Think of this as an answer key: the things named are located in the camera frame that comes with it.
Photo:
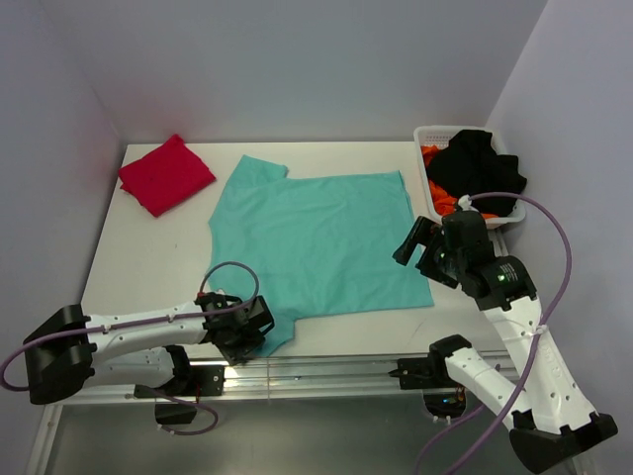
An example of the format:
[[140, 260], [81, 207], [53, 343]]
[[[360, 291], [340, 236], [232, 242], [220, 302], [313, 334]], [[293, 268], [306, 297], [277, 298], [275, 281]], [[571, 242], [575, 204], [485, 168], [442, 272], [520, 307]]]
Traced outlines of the teal t-shirt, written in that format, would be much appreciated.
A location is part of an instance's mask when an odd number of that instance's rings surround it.
[[248, 297], [253, 281], [275, 321], [269, 356], [305, 318], [433, 306], [428, 280], [394, 251], [414, 223], [402, 176], [292, 179], [245, 155], [209, 220], [214, 288]]

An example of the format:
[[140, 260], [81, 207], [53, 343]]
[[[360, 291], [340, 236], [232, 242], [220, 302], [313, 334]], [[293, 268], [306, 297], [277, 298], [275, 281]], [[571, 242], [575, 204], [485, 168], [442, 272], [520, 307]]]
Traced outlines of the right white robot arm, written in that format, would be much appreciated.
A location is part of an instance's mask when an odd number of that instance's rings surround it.
[[541, 474], [617, 435], [614, 418], [583, 394], [543, 321], [535, 285], [516, 257], [498, 256], [484, 218], [458, 211], [436, 224], [419, 217], [394, 252], [408, 264], [421, 247], [422, 276], [471, 297], [492, 324], [520, 379], [497, 372], [463, 336], [446, 336], [424, 357], [402, 358], [391, 376], [404, 390], [464, 387], [501, 418], [519, 461]]

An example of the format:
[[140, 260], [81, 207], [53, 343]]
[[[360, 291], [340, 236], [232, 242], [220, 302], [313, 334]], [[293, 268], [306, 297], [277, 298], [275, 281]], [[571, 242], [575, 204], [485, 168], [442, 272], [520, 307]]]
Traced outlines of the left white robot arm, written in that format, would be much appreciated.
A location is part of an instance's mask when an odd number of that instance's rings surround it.
[[274, 326], [261, 296], [243, 302], [200, 293], [168, 309], [113, 316], [87, 315], [78, 304], [65, 306], [24, 341], [30, 400], [47, 405], [85, 388], [109, 385], [181, 395], [193, 382], [186, 346], [210, 343], [228, 364], [240, 364]]

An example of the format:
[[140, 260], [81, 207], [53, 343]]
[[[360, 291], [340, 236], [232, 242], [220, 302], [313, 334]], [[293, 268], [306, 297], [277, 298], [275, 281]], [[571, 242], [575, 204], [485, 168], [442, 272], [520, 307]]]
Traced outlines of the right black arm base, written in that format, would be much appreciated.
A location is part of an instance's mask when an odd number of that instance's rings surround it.
[[465, 389], [430, 356], [398, 359], [389, 376], [399, 381], [401, 390], [420, 391], [424, 407], [433, 417], [454, 419], [466, 411]]

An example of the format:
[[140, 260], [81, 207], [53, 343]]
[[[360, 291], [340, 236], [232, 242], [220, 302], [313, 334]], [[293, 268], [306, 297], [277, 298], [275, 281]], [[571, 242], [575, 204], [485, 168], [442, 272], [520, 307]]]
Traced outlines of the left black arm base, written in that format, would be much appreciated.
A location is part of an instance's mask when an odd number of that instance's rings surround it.
[[[154, 400], [154, 419], [158, 428], [180, 436], [207, 433], [219, 424], [219, 414], [203, 402], [206, 397], [223, 393], [225, 367], [223, 365], [194, 365], [184, 379], [174, 379], [158, 389], [135, 385], [134, 398]], [[211, 416], [208, 426], [187, 429], [201, 413]]]

